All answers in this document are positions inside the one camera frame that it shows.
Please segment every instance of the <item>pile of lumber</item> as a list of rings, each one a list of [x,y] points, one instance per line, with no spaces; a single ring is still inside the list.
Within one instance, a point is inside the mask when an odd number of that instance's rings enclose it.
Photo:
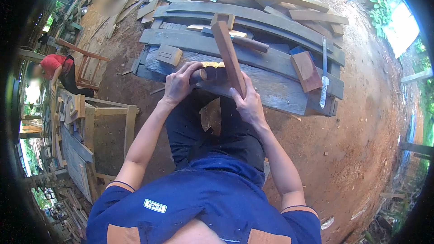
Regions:
[[[300,116],[336,115],[337,100],[343,98],[344,83],[339,77],[345,56],[340,49],[342,32],[333,28],[342,28],[348,19],[326,4],[317,0],[158,1],[151,0],[142,11],[145,22],[153,22],[140,38],[145,47],[133,66],[134,74],[164,82],[166,75],[176,71],[159,59],[162,45],[181,49],[181,62],[220,62],[221,51],[211,27],[222,17],[233,36],[241,70],[251,76],[259,94],[266,96],[264,106]],[[319,109],[323,39],[330,85],[326,106]],[[228,95],[225,86],[198,86]]]

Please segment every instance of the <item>green plant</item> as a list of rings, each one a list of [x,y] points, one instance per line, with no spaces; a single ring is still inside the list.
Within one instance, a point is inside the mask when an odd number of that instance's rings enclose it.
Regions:
[[[424,44],[422,43],[422,40],[420,38],[417,38],[417,41],[416,41],[416,52],[423,53],[426,50],[427,49],[425,48]]]
[[[382,27],[389,24],[392,20],[392,11],[390,10],[390,5],[385,0],[369,1],[374,3],[373,9],[369,11],[369,16],[372,18],[372,25],[377,30],[377,36],[386,38]]]

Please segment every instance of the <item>person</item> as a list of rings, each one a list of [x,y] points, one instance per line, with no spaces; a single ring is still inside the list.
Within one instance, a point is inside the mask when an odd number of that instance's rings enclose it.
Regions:
[[[193,90],[186,63],[166,78],[164,97],[140,129],[116,179],[96,200],[89,243],[320,243],[317,213],[306,206],[300,176],[268,126],[260,96],[243,73],[247,95],[220,97],[221,132],[200,124],[216,96]],[[163,124],[176,169],[141,187]],[[267,156],[280,211],[262,186]]]
[[[72,94],[82,94],[86,97],[94,97],[95,91],[92,89],[79,89],[75,82],[75,64],[74,58],[70,55],[62,56],[51,54],[44,57],[41,63],[36,64],[30,62],[27,67],[27,79],[33,79],[37,77],[44,77],[50,82],[50,89],[52,95],[56,90],[57,79],[62,82],[62,85]]]

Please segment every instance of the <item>red dirt floor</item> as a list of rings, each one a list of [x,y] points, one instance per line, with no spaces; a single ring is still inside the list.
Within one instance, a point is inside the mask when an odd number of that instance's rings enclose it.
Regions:
[[[350,243],[360,236],[375,215],[379,194],[390,178],[398,154],[398,136],[405,134],[409,119],[405,115],[409,111],[401,103],[400,65],[389,54],[388,46],[375,37],[366,11],[357,2],[320,1],[350,21],[350,26],[344,26],[346,66],[341,69],[341,80],[345,89],[337,116],[306,117],[298,121],[286,114],[266,110],[266,117],[300,173],[306,186],[307,205],[316,209],[322,222],[332,216],[335,219],[331,227],[321,232],[323,242],[340,243],[350,236],[347,240]],[[105,17],[94,12],[92,6],[89,10],[82,18],[85,34],[79,47],[112,59],[102,66],[97,76],[97,82],[100,82],[98,97],[137,105],[142,110],[136,120],[137,134],[163,95],[161,92],[150,96],[151,91],[163,84],[131,73],[121,75],[130,68],[129,59],[137,58],[143,48],[138,40],[144,27],[135,20],[137,8],[119,24],[111,39],[104,38],[108,30],[104,25],[90,42],[90,36]],[[414,95],[418,100],[416,87]],[[219,113],[218,104],[211,103],[204,112],[203,125],[219,130]],[[97,172],[116,175],[120,170],[124,129],[123,116],[101,117],[95,121]],[[421,128],[417,130],[418,140],[421,142]],[[163,128],[143,183],[169,174],[174,167]],[[269,202],[279,207],[280,197],[272,178],[267,180],[264,192]],[[365,212],[350,220],[364,208]]]

